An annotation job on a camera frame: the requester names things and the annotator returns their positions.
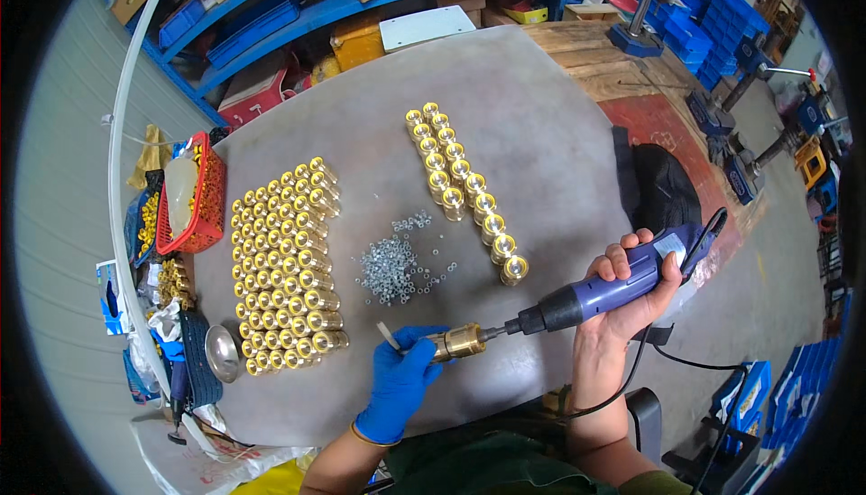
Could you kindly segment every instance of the gloved hand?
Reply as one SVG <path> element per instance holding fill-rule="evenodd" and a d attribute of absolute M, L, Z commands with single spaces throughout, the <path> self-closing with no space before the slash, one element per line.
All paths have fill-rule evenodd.
<path fill-rule="evenodd" d="M 425 339 L 448 326 L 406 326 L 394 332 L 403 356 L 387 341 L 373 352 L 373 393 L 370 404 L 355 419 L 355 427 L 377 444 L 391 444 L 403 438 L 406 422 L 424 400 L 424 392 L 442 372 L 442 365 L 429 365 L 436 345 Z"/>

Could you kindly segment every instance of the person's arm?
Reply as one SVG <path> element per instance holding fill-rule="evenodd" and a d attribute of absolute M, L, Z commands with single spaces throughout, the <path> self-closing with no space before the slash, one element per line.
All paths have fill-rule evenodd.
<path fill-rule="evenodd" d="M 406 422 L 424 400 L 424 392 L 442 372 L 430 365 L 436 345 L 428 336 L 447 326 L 407 326 L 394 333 L 405 356 L 387 342 L 373 353 L 370 404 L 349 430 L 325 447 L 310 466 L 299 495 L 359 493 L 379 461 L 402 438 Z"/>
<path fill-rule="evenodd" d="M 652 232 L 645 228 L 622 236 L 620 243 L 608 246 L 604 255 L 592 262 L 586 276 L 598 274 L 606 281 L 628 278 L 631 269 L 625 249 L 652 239 Z M 594 407 L 619 390 L 629 339 L 662 316 L 681 282 L 677 258 L 671 252 L 662 265 L 662 281 L 654 290 L 578 326 L 574 336 L 571 412 Z M 607 407 L 569 422 L 570 462 L 614 487 L 656 470 L 655 464 L 630 444 L 628 433 L 628 411 L 622 395 Z"/>

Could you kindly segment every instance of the sticker on screwdriver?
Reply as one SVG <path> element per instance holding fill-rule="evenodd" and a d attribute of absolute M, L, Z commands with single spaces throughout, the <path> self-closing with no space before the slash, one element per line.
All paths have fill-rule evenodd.
<path fill-rule="evenodd" d="M 676 252 L 677 266 L 681 266 L 682 261 L 686 259 L 686 245 L 682 244 L 680 237 L 675 233 L 670 233 L 661 238 L 659 241 L 656 241 L 653 246 L 655 247 L 655 251 L 658 251 L 658 253 L 662 255 L 662 259 L 664 259 L 669 252 Z"/>

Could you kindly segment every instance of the metal workbench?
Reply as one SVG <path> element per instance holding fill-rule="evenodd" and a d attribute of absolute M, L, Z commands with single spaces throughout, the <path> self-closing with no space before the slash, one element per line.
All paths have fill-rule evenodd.
<path fill-rule="evenodd" d="M 471 218 L 452 223 L 428 194 L 404 113 L 427 101 L 449 115 L 474 171 L 487 178 L 507 230 L 531 271 L 514 288 Z M 328 256 L 351 346 L 315 369 L 226 385 L 218 403 L 247 443 L 322 446 L 365 406 L 373 379 L 375 322 L 501 325 L 559 285 L 584 276 L 606 245 L 631 230 L 617 187 L 611 122 L 518 27 L 445 38 L 349 70 L 277 106 L 216 145 L 229 169 L 230 204 L 245 191 L 321 155 L 341 176 L 342 213 L 329 219 Z M 382 306 L 355 278 L 371 242 L 422 209 L 430 227 L 410 231 L 419 264 L 458 267 L 426 296 Z M 195 257 L 200 308 L 235 330 L 229 234 Z M 374 299 L 370 305 L 364 300 Z M 480 356 L 447 365 L 407 435 L 458 425 L 525 402 L 571 376 L 573 331 L 496 339 Z"/>

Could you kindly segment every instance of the yellow box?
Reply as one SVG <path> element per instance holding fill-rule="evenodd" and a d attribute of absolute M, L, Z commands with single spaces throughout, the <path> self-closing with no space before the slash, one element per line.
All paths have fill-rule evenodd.
<path fill-rule="evenodd" d="M 382 32 L 378 24 L 377 17 L 362 16 L 334 29 L 331 47 L 343 72 L 384 56 Z"/>
<path fill-rule="evenodd" d="M 539 8 L 538 10 L 531 10 L 529 12 L 517 12 L 516 10 L 508 10 L 507 8 L 503 8 L 502 11 L 506 13 L 511 19 L 520 24 L 534 24 L 541 23 L 542 21 L 547 21 L 547 7 Z"/>

